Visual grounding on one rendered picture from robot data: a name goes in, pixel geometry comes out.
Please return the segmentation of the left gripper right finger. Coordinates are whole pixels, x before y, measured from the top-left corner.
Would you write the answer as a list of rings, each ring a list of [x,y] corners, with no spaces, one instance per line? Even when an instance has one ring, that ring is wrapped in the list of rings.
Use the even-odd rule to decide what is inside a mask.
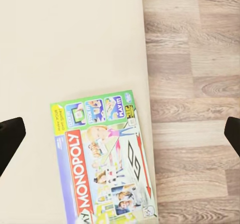
[[[228,117],[224,135],[240,157],[240,119]]]

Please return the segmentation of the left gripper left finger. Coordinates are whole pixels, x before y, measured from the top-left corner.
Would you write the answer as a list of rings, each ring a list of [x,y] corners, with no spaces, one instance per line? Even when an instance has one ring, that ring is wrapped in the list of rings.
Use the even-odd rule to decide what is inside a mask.
[[[26,136],[22,117],[0,122],[0,177]]]

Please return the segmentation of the board game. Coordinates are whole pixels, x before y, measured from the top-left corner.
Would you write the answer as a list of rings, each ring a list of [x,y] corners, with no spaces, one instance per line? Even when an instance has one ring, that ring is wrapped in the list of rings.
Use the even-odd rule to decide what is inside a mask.
[[[157,217],[133,91],[50,103],[66,224]]]

